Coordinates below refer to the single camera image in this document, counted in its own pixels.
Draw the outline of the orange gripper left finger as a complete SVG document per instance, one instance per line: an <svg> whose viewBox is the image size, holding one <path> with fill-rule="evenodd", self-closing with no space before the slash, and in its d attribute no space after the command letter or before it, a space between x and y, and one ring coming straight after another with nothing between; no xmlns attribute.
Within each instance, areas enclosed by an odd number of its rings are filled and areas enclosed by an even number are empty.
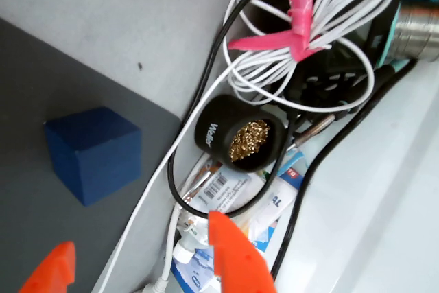
<svg viewBox="0 0 439 293"><path fill-rule="evenodd" d="M20 293L67 292L75 282L75 244L63 242L57 245L36 267Z"/></svg>

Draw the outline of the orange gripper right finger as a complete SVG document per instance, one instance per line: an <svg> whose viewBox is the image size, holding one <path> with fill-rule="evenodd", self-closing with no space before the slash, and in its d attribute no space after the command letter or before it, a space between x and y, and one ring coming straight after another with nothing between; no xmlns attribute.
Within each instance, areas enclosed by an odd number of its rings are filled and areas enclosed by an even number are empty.
<svg viewBox="0 0 439 293"><path fill-rule="evenodd" d="M211 211L208 232L223 293L276 293L265 259L229 217Z"/></svg>

